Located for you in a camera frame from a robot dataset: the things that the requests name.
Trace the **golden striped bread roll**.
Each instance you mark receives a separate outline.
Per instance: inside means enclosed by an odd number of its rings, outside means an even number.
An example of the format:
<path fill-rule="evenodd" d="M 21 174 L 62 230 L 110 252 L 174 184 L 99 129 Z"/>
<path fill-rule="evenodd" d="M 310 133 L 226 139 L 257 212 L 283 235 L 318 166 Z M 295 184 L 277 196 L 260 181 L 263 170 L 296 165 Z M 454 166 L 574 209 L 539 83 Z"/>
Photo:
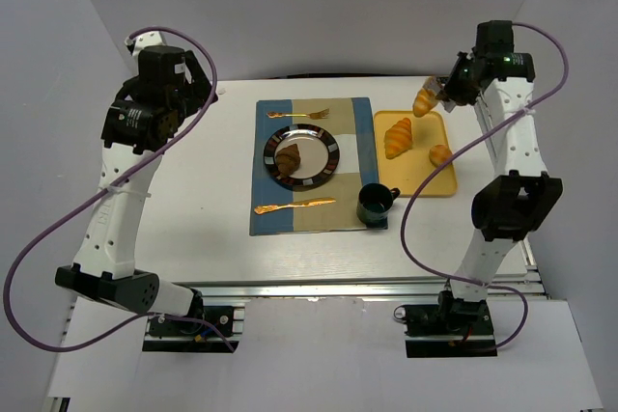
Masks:
<path fill-rule="evenodd" d="M 422 87 L 416 94 L 412 105 L 412 112 L 416 118 L 422 118 L 438 105 L 437 93 Z"/>

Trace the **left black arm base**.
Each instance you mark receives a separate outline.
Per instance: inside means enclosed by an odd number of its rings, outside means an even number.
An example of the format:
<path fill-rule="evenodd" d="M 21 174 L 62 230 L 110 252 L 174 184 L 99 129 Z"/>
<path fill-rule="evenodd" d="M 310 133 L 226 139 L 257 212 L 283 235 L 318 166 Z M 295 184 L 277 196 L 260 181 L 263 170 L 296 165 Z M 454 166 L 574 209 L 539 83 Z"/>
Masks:
<path fill-rule="evenodd" d="M 244 308 L 240 306 L 206 306 L 204 319 L 214 326 L 236 349 L 244 323 Z M 151 353 L 231 354 L 232 350 L 209 326 L 156 316 L 147 322 L 142 345 Z"/>

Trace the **silver metal tongs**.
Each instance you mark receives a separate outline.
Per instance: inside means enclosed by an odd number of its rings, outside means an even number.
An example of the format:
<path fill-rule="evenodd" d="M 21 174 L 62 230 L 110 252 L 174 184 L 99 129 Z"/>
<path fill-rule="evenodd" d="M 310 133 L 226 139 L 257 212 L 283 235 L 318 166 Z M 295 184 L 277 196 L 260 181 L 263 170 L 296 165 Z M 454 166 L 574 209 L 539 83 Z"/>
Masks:
<path fill-rule="evenodd" d="M 423 90 L 427 94 L 431 109 L 441 105 L 446 112 L 451 113 L 456 107 L 456 102 L 445 91 L 446 80 L 444 76 L 430 76 L 424 82 Z"/>

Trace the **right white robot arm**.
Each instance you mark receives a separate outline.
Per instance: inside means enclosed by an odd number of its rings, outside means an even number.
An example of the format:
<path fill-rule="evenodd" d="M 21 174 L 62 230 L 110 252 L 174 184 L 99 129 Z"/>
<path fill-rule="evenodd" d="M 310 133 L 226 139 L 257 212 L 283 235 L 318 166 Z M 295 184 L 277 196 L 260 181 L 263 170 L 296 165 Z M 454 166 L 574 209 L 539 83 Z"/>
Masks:
<path fill-rule="evenodd" d="M 533 59 L 515 49 L 513 22 L 478 25 L 471 53 L 459 53 L 440 81 L 446 110 L 470 105 L 485 135 L 493 180 L 474 197 L 474 233 L 449 288 L 438 304 L 445 319 L 475 320 L 486 307 L 488 286 L 515 245 L 538 230 L 563 192 L 543 161 L 531 108 Z"/>

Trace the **brown chocolate croissant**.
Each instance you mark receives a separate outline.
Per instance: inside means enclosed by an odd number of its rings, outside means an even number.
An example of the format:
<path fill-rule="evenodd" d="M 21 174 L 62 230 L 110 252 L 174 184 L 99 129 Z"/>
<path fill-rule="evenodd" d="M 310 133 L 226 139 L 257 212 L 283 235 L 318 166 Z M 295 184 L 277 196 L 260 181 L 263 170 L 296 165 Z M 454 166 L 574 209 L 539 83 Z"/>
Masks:
<path fill-rule="evenodd" d="M 301 163 L 300 152 L 297 144 L 280 149 L 275 155 L 275 163 L 281 178 L 288 178 L 295 173 Z"/>

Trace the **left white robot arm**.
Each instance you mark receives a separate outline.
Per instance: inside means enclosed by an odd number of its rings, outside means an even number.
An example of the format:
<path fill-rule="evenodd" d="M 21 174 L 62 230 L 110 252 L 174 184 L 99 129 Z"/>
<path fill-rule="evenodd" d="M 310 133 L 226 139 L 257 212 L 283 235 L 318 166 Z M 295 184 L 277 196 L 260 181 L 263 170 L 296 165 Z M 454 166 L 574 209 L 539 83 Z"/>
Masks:
<path fill-rule="evenodd" d="M 81 296 L 135 313 L 201 318 L 199 292 L 161 280 L 135 266 L 135 243 L 149 188 L 160 161 L 122 179 L 148 160 L 196 114 L 211 83 L 194 53 L 151 45 L 137 55 L 138 73 L 110 105 L 102 128 L 102 168 L 96 202 L 83 242 L 55 283 Z"/>

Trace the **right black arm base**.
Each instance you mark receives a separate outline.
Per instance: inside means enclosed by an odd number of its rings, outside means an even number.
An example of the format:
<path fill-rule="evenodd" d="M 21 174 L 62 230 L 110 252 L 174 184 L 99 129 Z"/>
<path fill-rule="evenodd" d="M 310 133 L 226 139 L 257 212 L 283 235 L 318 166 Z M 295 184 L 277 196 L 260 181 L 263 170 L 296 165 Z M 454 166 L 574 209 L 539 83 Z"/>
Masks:
<path fill-rule="evenodd" d="M 408 359 L 496 357 L 496 339 L 487 306 L 480 315 L 443 318 L 437 304 L 401 305 L 393 311 L 405 329 Z"/>

